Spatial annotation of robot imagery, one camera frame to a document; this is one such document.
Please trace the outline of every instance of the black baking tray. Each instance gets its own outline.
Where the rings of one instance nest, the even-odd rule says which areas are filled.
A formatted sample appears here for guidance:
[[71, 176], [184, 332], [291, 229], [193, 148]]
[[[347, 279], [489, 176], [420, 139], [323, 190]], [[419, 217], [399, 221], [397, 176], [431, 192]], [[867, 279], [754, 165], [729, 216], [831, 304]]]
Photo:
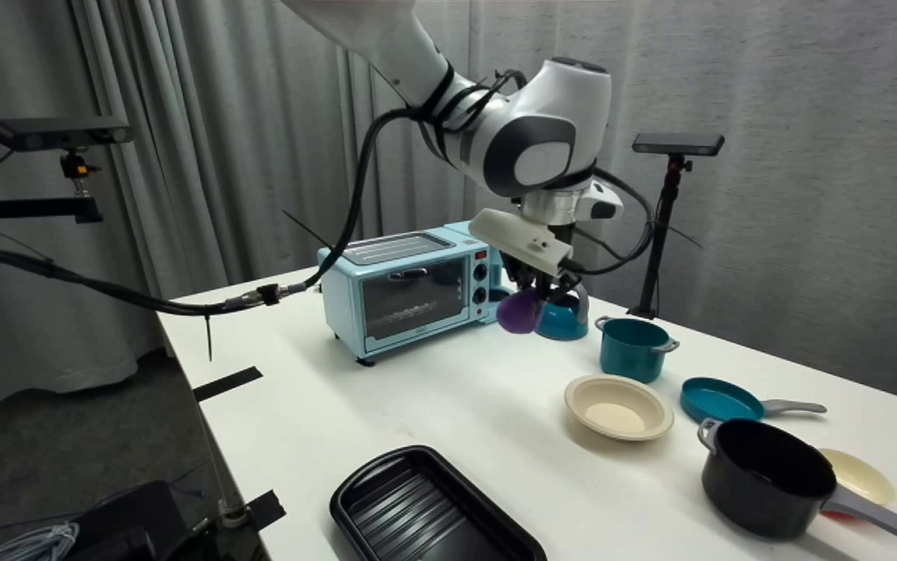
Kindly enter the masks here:
[[329, 518], [364, 561], [544, 561], [542, 544], [426, 447], [359, 468]]

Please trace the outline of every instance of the floor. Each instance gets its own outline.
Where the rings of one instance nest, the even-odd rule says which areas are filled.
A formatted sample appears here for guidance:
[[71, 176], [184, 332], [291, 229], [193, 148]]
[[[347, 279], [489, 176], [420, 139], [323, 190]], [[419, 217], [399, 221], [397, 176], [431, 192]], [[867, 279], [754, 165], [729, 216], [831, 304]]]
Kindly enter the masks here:
[[[145, 359], [121, 388], [78, 396], [24, 393], [0, 404], [0, 543], [149, 479], [170, 484], [188, 523], [216, 513], [218, 495], [236, 501], [170, 359]], [[226, 537], [222, 552], [260, 558], [251, 532]]]

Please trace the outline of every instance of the toaster oven door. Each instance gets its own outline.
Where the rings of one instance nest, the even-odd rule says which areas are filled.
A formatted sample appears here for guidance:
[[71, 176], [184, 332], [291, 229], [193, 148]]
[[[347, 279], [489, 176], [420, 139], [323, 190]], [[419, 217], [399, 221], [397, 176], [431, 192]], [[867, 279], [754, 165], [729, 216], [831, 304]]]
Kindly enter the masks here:
[[364, 327], [385, 340], [426, 323], [463, 319], [463, 259], [419, 265], [364, 279]]

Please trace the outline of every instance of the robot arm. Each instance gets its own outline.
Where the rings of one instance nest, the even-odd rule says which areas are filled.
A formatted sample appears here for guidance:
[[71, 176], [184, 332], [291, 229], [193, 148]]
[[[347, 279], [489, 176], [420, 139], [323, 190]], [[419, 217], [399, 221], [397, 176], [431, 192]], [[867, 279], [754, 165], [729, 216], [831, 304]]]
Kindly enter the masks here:
[[437, 136], [437, 157], [518, 202], [518, 216], [482, 208], [469, 221], [479, 240], [562, 278], [571, 243], [557, 230], [621, 212], [615, 188], [592, 176], [610, 103], [604, 68], [544, 60], [528, 87], [506, 97], [453, 68], [414, 19], [414, 0], [283, 3], [364, 57]]

